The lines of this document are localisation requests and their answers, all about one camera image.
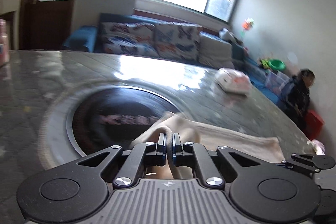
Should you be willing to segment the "white plush toy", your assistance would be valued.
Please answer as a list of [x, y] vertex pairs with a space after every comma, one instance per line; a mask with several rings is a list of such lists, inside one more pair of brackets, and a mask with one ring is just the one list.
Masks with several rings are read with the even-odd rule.
[[219, 37], [226, 42], [232, 42], [232, 43], [236, 42], [234, 34], [226, 28], [223, 28], [222, 30], [219, 31]]

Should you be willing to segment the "colourful pinwheel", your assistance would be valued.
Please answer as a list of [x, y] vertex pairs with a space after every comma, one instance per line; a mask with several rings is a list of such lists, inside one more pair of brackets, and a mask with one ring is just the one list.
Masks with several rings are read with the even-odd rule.
[[249, 30], [251, 30], [254, 26], [254, 20], [252, 18], [247, 18], [244, 20], [242, 26], [242, 31], [241, 31], [241, 38], [243, 39], [245, 36], [245, 33]]

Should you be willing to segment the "green plastic basin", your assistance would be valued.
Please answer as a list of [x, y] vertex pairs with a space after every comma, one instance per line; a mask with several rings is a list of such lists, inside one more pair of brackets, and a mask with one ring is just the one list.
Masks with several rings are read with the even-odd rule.
[[285, 63], [278, 59], [269, 59], [268, 64], [270, 69], [274, 71], [283, 71], [286, 69]]

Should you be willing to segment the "cream white shirt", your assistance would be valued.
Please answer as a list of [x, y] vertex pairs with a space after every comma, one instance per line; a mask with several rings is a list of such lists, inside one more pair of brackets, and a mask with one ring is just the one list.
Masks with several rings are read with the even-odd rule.
[[172, 144], [173, 133], [179, 133], [181, 142], [192, 141], [204, 145], [208, 150], [214, 151], [220, 145], [226, 145], [240, 152], [254, 156], [258, 159], [278, 163], [284, 160], [284, 155], [276, 137], [262, 138], [243, 134], [226, 128], [195, 122], [185, 117], [183, 113], [165, 112], [149, 129], [131, 142], [130, 148], [147, 141], [156, 142], [159, 134], [166, 134], [167, 157], [166, 165], [149, 168], [154, 172], [153, 178], [185, 179], [192, 178], [189, 167], [173, 165]]

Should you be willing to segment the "red box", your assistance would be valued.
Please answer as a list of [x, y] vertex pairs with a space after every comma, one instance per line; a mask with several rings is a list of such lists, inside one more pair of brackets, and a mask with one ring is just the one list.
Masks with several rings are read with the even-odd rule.
[[309, 140], [317, 139], [325, 124], [324, 120], [314, 110], [308, 110], [305, 116], [305, 135]]

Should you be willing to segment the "round black induction cooktop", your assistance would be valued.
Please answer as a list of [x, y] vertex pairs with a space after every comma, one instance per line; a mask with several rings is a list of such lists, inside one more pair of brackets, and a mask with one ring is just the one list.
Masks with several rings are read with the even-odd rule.
[[69, 111], [66, 133], [80, 156], [114, 144], [127, 149], [167, 111], [178, 113], [180, 109], [158, 93], [133, 86], [101, 88], [85, 95]]

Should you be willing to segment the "butterfly cushion left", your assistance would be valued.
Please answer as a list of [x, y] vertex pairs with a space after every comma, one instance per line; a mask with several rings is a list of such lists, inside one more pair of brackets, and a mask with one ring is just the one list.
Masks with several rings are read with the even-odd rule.
[[155, 25], [104, 22], [101, 27], [100, 39], [104, 53], [158, 57], [154, 48]]

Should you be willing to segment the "butterfly cushion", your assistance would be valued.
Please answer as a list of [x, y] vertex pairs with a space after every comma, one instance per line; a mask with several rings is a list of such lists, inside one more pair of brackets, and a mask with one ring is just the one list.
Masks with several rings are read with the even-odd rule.
[[154, 42], [160, 57], [197, 61], [202, 26], [189, 23], [163, 22], [155, 25]]
[[101, 27], [100, 39], [104, 53], [158, 57], [154, 48], [155, 25], [104, 22]]

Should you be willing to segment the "white pink small garment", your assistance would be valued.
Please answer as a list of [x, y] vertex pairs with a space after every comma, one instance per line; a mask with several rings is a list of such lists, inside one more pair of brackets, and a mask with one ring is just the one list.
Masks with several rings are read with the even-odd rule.
[[325, 146], [317, 139], [307, 141], [307, 144], [314, 150], [316, 155], [325, 155]]

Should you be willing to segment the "child in dark jacket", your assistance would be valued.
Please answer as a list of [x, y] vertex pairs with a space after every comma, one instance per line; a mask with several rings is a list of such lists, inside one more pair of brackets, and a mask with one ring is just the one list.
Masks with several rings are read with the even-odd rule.
[[305, 116], [310, 105], [310, 87], [315, 75], [310, 69], [302, 69], [292, 76], [281, 89], [277, 107], [302, 131], [306, 128]]

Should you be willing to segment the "blue sofa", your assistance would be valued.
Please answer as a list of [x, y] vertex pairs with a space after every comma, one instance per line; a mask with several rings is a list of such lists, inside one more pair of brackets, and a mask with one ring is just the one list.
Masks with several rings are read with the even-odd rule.
[[273, 103], [277, 92], [265, 86], [267, 74], [247, 62], [235, 38], [221, 39], [192, 23], [136, 15], [100, 14], [97, 26], [82, 26], [63, 43], [70, 51], [112, 53], [176, 61], [208, 68], [235, 68]]

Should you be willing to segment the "clear plastic storage box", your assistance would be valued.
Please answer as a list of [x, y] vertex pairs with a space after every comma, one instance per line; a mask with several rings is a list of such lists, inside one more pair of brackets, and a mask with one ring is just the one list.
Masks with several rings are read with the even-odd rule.
[[277, 96], [280, 95], [281, 89], [289, 81], [289, 77], [282, 72], [273, 73], [268, 71], [265, 81], [265, 87]]

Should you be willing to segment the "tissue pack white pink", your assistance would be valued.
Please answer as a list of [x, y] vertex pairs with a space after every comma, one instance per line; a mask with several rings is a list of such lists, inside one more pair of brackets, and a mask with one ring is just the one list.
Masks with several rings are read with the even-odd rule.
[[221, 68], [215, 74], [215, 82], [226, 92], [247, 96], [252, 90], [250, 78], [235, 69]]

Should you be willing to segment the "pink cartoon cup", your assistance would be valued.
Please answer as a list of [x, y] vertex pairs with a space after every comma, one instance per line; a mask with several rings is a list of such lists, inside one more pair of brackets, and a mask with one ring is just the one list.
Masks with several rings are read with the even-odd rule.
[[3, 67], [10, 61], [7, 25], [3, 19], [0, 20], [0, 28], [0, 66]]

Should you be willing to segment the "grey plain cushion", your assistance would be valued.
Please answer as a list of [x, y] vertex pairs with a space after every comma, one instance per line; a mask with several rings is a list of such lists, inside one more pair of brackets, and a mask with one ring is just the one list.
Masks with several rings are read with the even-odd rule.
[[215, 69], [234, 69], [232, 45], [216, 36], [200, 33], [199, 63]]

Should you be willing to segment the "butterfly cushion right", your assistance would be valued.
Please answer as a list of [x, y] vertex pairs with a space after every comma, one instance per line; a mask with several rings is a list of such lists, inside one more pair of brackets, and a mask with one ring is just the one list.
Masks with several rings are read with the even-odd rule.
[[163, 22], [155, 25], [154, 42], [160, 57], [197, 61], [202, 26], [189, 23]]

